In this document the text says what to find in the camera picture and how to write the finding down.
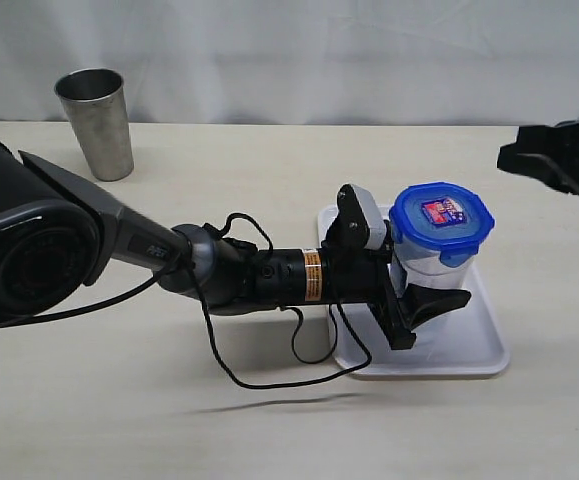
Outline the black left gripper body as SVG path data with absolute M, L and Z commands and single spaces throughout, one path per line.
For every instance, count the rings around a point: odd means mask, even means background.
M 342 246 L 324 240 L 319 249 L 323 261 L 321 300 L 324 303 L 365 304 L 392 350 L 409 350 L 416 334 L 407 324 L 390 278 L 393 242 L 385 240 L 377 250 Z

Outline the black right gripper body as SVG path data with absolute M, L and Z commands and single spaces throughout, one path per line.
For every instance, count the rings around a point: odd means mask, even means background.
M 551 189 L 579 196 L 579 120 L 521 126 L 516 144 L 525 152 L 545 154 L 558 164 L 568 187 Z

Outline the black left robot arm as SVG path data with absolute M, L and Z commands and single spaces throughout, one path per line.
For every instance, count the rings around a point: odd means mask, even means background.
M 397 292 L 389 275 L 393 243 L 360 241 L 357 191 L 344 185 L 340 213 L 314 250 L 258 248 L 211 225 L 163 227 L 98 185 L 0 142 L 0 327 L 37 320 L 111 260 L 153 272 L 166 291 L 204 300 L 215 315 L 303 305 L 366 305 L 389 346 L 413 346 L 416 329 L 465 307 L 470 293 L 412 284 Z

